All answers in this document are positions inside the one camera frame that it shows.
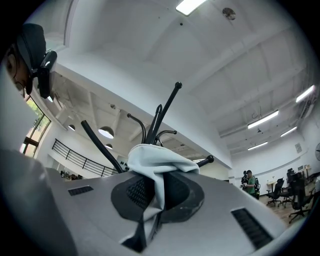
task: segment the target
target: black rod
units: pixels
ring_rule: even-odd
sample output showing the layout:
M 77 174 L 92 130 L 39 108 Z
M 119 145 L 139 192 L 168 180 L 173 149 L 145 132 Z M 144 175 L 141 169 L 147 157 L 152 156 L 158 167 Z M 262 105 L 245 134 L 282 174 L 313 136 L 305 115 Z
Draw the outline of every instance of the black rod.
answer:
M 153 145 L 157 145 L 157 142 L 160 142 L 160 146 L 163 147 L 163 143 L 162 141 L 160 140 L 160 138 L 158 136 L 155 136 L 155 140 L 154 140 L 154 144 Z
M 162 135 L 164 134 L 177 134 L 177 131 L 176 130 L 163 130 L 163 131 L 160 131 L 158 134 L 157 134 L 157 137 L 161 137 Z
M 153 142 L 155 140 L 155 139 L 151 140 L 151 136 L 152 136 L 152 134 L 154 132 L 155 126 L 157 124 L 157 120 L 158 120 L 159 116 L 161 115 L 161 113 L 162 113 L 162 105 L 160 104 L 156 108 L 155 115 L 154 115 L 154 118 L 152 120 L 152 124 L 150 126 L 149 131 L 148 131 L 148 135 L 146 136 L 146 139 L 145 139 L 145 143 L 146 144 L 153 144 Z
M 92 142 L 96 145 L 96 147 L 100 150 L 100 152 L 110 161 L 110 163 L 114 166 L 114 168 L 118 171 L 119 174 L 123 173 L 120 164 L 114 158 L 112 154 L 106 149 L 106 147 L 101 143 L 98 137 L 95 135 L 94 131 L 91 129 L 90 125 L 87 123 L 86 120 L 81 122 L 83 129 L 85 130 L 86 134 L 88 134 L 89 138 Z
M 161 114 L 159 116 L 159 118 L 157 119 L 155 125 L 154 125 L 154 129 L 152 131 L 152 135 L 150 136 L 150 143 L 149 144 L 153 144 L 154 141 L 155 141 L 155 138 L 157 136 L 157 132 L 159 130 L 159 127 L 162 123 L 162 120 L 164 119 L 165 117 L 165 114 L 167 113 L 168 111 L 168 108 L 170 107 L 172 101 L 174 100 L 175 96 L 177 95 L 178 91 L 182 88 L 182 83 L 181 82 L 176 82 L 175 85 L 174 85 L 174 89 L 168 99 L 168 101 L 166 102 L 163 110 L 161 111 Z
M 209 164 L 209 163 L 213 163 L 215 160 L 214 156 L 213 155 L 208 155 L 206 157 L 206 159 L 202 160 L 201 162 L 198 162 L 197 165 L 199 167 L 202 167 L 202 166 L 205 166 L 206 164 Z
M 141 143 L 145 143 L 146 142 L 146 127 L 144 126 L 144 124 L 138 118 L 134 117 L 130 113 L 128 113 L 126 116 L 128 118 L 133 119 L 137 123 L 139 123 L 139 125 L 141 126 L 141 129 L 142 129 L 142 140 L 141 140 Z

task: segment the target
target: man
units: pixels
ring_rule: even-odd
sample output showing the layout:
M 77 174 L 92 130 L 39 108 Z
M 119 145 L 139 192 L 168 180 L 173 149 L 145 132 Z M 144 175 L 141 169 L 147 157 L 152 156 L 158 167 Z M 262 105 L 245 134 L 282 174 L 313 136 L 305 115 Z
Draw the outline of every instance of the man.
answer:
M 248 183 L 247 185 L 245 185 L 246 191 L 255 198 L 256 197 L 256 190 L 255 190 L 256 178 L 255 176 L 252 175 L 251 170 L 248 170 L 246 174 L 248 175 Z
M 22 25 L 16 42 L 12 43 L 3 58 L 3 65 L 21 95 L 32 91 L 32 70 L 37 69 L 46 54 L 44 30 L 40 25 Z
M 247 171 L 246 170 L 243 171 L 243 177 L 241 179 L 242 190 L 246 190 L 245 187 L 244 187 L 244 184 L 248 184 L 248 175 L 247 175 Z
M 3 57 L 0 66 L 1 149 L 18 151 L 37 118 L 21 96 L 31 93 L 32 70 L 41 65 L 45 54 L 43 28 L 27 23 Z

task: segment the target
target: railing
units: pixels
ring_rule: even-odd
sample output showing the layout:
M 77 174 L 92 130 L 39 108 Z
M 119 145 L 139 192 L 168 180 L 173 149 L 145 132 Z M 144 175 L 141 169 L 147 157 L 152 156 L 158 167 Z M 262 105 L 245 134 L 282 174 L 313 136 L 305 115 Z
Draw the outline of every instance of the railing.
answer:
M 59 140 L 55 139 L 52 150 L 63 156 L 66 160 L 81 167 L 84 170 L 100 175 L 101 177 L 118 174 L 114 169 L 92 161 L 83 155 L 74 152 L 66 145 L 62 144 Z

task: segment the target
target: black office chair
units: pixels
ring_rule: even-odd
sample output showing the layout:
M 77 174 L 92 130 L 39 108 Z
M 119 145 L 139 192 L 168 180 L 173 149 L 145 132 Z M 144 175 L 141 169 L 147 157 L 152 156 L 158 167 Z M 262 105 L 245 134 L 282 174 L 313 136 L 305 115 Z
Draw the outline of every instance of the black office chair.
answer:
M 286 204 L 287 203 L 291 203 L 292 200 L 290 197 L 293 196 L 293 192 L 292 192 L 292 188 L 289 186 L 287 187 L 287 191 L 283 191 L 284 188 L 281 188 L 281 193 L 280 193 L 280 197 L 283 197 L 284 200 L 282 200 L 279 204 L 278 204 L 278 207 L 280 205 L 283 205 L 284 208 L 286 208 Z
M 293 180 L 290 183 L 290 186 L 292 188 L 293 192 L 293 198 L 291 201 L 292 208 L 296 210 L 296 212 L 292 212 L 289 215 L 289 218 L 292 215 L 295 215 L 290 221 L 289 224 L 297 217 L 297 216 L 305 216 L 304 213 L 309 212 L 308 210 L 303 210 L 303 207 L 305 207 L 307 204 L 310 203 L 311 199 L 313 198 L 312 191 L 310 192 L 310 195 L 306 195 L 305 192 L 305 181 L 302 177 L 301 173 L 296 173 L 293 176 Z
M 268 191 L 268 194 L 266 194 L 266 195 L 269 198 L 272 198 L 272 200 L 268 201 L 268 203 L 266 205 L 274 203 L 274 206 L 276 206 L 276 202 L 281 202 L 281 200 L 277 200 L 277 199 L 280 197 L 281 188 L 282 188 L 284 182 L 285 182 L 284 179 L 280 178 L 280 179 L 277 180 L 273 192 L 270 193 L 269 189 L 266 190 L 266 191 Z

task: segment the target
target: wooden floor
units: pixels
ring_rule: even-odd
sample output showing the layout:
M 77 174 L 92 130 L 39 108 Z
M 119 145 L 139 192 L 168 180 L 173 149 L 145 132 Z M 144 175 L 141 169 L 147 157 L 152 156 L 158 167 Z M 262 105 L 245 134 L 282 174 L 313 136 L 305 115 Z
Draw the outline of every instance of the wooden floor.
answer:
M 309 191 L 311 191 L 312 189 L 315 188 L 315 182 L 311 182 L 310 184 L 308 184 L 307 186 L 305 186 L 305 195 L 308 196 L 310 195 Z M 268 201 L 271 201 L 271 199 L 269 197 L 267 197 L 266 195 L 262 195 L 259 198 L 259 201 L 267 204 Z M 311 200 L 311 202 L 308 204 L 307 208 L 304 208 L 304 210 L 310 209 L 313 203 L 313 199 Z M 267 207 L 270 208 L 271 210 L 273 210 L 275 212 L 275 214 L 277 214 L 283 221 L 285 224 L 287 224 L 287 226 L 289 227 L 290 225 L 292 225 L 293 223 L 295 223 L 296 221 L 305 218 L 302 216 L 298 216 L 296 217 L 291 224 L 289 224 L 290 219 L 292 219 L 294 217 L 294 215 L 292 215 L 289 218 L 289 214 L 295 212 L 295 210 L 292 208 L 291 203 L 287 202 L 286 203 L 286 207 L 283 206 L 283 204 L 280 204 L 280 206 L 278 207 L 279 202 L 276 202 L 276 205 L 274 203 L 270 203 Z

